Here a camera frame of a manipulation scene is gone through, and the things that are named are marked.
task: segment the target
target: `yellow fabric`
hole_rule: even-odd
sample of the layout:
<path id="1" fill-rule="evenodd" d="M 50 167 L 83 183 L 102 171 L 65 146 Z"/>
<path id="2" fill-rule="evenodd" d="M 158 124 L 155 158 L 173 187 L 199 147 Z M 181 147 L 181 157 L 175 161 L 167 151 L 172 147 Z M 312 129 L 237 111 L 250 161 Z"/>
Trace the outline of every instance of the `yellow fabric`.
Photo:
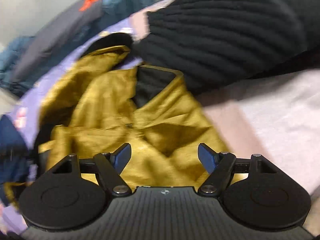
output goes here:
<path id="1" fill-rule="evenodd" d="M 92 158 L 114 152 L 123 143 L 132 146 L 132 158 L 121 177 L 136 186 L 195 186 L 208 174 L 197 156 L 199 143 L 216 152 L 225 144 L 204 117 L 201 106 L 186 90 L 179 71 L 153 66 L 112 70 L 129 53 L 125 46 L 100 49 L 81 58 L 55 84 L 44 100 L 40 125 L 59 120 L 47 168 L 77 153 Z M 170 71 L 175 78 L 141 108 L 135 95 L 138 67 Z M 86 179 L 95 180 L 92 175 Z"/>

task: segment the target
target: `gray garment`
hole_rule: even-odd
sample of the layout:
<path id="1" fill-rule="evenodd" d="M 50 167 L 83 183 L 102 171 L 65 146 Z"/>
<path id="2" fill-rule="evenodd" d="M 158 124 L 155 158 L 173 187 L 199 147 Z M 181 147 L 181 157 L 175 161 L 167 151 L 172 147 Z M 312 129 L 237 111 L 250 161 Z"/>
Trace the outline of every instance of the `gray garment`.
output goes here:
<path id="1" fill-rule="evenodd" d="M 76 2 L 36 34 L 36 38 L 13 71 L 11 76 L 13 82 L 23 80 L 35 65 L 50 57 L 84 26 L 102 16 L 102 0 L 98 0 L 85 11 L 79 11 L 83 3 L 84 0 Z"/>

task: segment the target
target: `yellow jacket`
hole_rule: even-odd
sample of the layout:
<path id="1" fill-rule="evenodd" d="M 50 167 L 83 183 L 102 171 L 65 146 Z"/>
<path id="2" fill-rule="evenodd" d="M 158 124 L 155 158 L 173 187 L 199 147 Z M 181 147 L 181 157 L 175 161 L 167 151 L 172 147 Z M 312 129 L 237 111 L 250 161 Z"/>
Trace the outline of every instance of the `yellow jacket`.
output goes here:
<path id="1" fill-rule="evenodd" d="M 132 158 L 121 177 L 132 189 L 198 188 L 208 176 L 197 157 L 199 143 L 216 152 L 227 150 L 225 144 L 181 72 L 148 65 L 111 70 L 129 52 L 113 46 L 87 54 L 48 93 L 40 126 L 59 125 L 51 134 L 47 168 L 70 153 L 92 158 L 128 142 Z M 94 175 L 83 177 L 95 182 Z"/>

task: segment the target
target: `black disc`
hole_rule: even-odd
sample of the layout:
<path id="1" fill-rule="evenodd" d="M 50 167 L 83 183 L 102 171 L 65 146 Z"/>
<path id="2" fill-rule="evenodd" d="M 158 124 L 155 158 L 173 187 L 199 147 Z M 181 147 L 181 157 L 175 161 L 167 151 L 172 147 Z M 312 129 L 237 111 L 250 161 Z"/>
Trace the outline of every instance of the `black disc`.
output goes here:
<path id="1" fill-rule="evenodd" d="M 254 228 L 300 225 L 309 212 L 310 197 L 297 183 L 286 182 L 280 179 L 236 182 L 224 192 L 223 205 L 231 216 Z"/>
<path id="2" fill-rule="evenodd" d="M 72 229 L 103 211 L 106 196 L 98 185 L 59 176 L 56 174 L 49 182 L 36 181 L 20 196 L 20 211 L 29 224 L 49 230 Z"/>

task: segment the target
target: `metal screw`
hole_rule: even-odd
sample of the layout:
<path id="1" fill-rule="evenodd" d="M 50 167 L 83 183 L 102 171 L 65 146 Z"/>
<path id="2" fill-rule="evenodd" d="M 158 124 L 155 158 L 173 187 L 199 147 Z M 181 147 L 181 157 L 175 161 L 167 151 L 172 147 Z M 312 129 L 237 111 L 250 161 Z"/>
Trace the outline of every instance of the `metal screw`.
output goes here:
<path id="1" fill-rule="evenodd" d="M 204 193 L 214 193 L 216 190 L 216 187 L 212 185 L 203 185 L 201 187 L 201 191 Z"/>
<path id="2" fill-rule="evenodd" d="M 124 194 L 129 191 L 129 187 L 126 185 L 119 185 L 113 188 L 113 191 L 117 194 Z"/>

